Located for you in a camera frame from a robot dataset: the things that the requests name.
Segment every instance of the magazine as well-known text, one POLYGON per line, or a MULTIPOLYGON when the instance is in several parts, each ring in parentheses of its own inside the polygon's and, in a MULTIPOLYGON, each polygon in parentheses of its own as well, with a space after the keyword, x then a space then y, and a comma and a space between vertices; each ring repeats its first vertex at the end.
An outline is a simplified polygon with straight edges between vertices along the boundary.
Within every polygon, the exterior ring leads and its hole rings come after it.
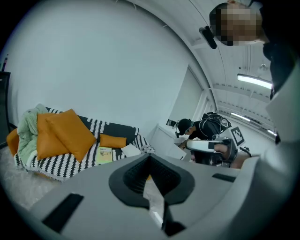
POLYGON ((99 147, 97 150, 96 164, 105 164, 112 161, 112 148, 99 147))

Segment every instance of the orange pillow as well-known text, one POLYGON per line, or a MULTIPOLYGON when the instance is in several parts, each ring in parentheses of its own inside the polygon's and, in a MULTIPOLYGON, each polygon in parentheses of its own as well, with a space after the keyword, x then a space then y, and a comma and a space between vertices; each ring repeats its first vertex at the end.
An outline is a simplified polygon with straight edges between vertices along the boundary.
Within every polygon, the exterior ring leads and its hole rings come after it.
POLYGON ((46 119, 52 131, 70 150, 78 162, 81 162, 90 147, 96 141, 94 135, 70 109, 46 119))
POLYGON ((19 135, 17 134, 17 129, 14 129, 6 137, 6 142, 10 149, 11 154, 14 156, 18 152, 19 147, 19 135))
POLYGON ((100 134, 100 147, 124 148, 126 147, 126 138, 100 134))
POLYGON ((54 132, 52 132, 46 118, 56 115, 55 113, 45 113, 37 115, 37 159, 49 158, 70 151, 62 144, 54 132))

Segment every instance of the floor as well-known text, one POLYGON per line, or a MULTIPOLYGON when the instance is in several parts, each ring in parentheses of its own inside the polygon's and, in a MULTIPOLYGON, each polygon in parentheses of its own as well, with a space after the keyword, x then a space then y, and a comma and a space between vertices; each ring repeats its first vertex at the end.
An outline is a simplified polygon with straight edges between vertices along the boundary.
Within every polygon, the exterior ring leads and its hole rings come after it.
POLYGON ((25 209, 61 184, 32 172, 18 170, 8 147, 0 150, 0 183, 10 199, 25 209))
MULTIPOLYGON (((46 193, 61 183, 16 168, 8 147, 0 150, 0 183, 10 199, 25 209, 40 200, 46 193)), ((150 202, 149 214, 161 226, 164 213, 164 198, 153 180, 148 180, 143 196, 150 202)))

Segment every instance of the white fluffy rug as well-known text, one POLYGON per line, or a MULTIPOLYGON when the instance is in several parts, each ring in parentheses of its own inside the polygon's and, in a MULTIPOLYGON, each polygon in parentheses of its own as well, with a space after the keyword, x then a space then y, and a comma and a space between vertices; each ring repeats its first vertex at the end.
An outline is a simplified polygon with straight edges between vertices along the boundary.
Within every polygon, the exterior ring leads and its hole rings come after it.
POLYGON ((0 150, 0 183, 10 199, 26 209, 61 184, 32 172, 18 170, 8 147, 0 150))

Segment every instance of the ceiling light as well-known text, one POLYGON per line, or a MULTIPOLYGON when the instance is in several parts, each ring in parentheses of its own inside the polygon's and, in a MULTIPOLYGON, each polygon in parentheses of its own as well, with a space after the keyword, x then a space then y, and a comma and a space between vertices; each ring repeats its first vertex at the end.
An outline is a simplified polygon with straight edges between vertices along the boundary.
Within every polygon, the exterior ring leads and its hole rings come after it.
POLYGON ((271 130, 268 130, 268 133, 271 133, 271 134, 273 134, 274 136, 277 136, 277 134, 276 133, 274 133, 273 131, 271 131, 271 130))
POLYGON ((235 114, 235 113, 233 113, 233 112, 231 113, 231 115, 236 116, 236 117, 238 117, 238 118, 242 118, 243 120, 246 120, 246 121, 250 122, 250 119, 245 118, 245 117, 243 117, 243 116, 239 116, 239 115, 237 115, 237 114, 235 114))
POLYGON ((262 87, 272 89, 272 84, 270 82, 267 82, 266 80, 263 80, 258 77, 252 77, 244 74, 238 74, 238 80, 243 81, 243 82, 248 82, 248 83, 253 83, 256 85, 260 85, 262 87))

